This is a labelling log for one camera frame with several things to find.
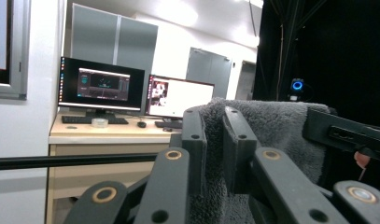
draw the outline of ceiling light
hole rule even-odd
[[[159,9],[161,17],[184,26],[191,26],[198,20],[198,13],[181,1],[170,1],[168,7]]]
[[[232,34],[238,42],[251,48],[256,48],[260,43],[260,38],[253,34],[253,30],[248,30],[245,25],[237,26]]]

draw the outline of gray wall panel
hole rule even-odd
[[[141,21],[124,20],[120,22],[120,40],[117,64],[146,71],[143,89],[143,103],[147,98],[148,76],[152,70],[158,26]]]
[[[74,5],[71,57],[112,64],[117,19],[111,13]]]

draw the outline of monitor screen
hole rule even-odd
[[[213,97],[214,84],[150,75],[146,114],[164,118],[182,118],[184,111],[207,105]]]
[[[58,106],[140,111],[145,71],[62,57]]]

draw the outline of wooden desk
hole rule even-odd
[[[49,155],[91,155],[110,153],[148,153],[168,148],[171,133],[163,132],[155,119],[143,119],[146,128],[137,127],[139,118],[129,124],[108,124],[93,128],[90,124],[63,124],[62,112],[56,117],[49,135]],[[105,180],[120,181],[129,187],[149,174],[153,162],[85,165],[49,168],[46,222],[54,220],[56,200],[80,196],[88,187]]]

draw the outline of black curtain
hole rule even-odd
[[[304,80],[303,101],[380,127],[380,0],[264,0],[253,99],[287,101],[295,77]],[[332,182],[359,177],[352,153],[332,159]]]

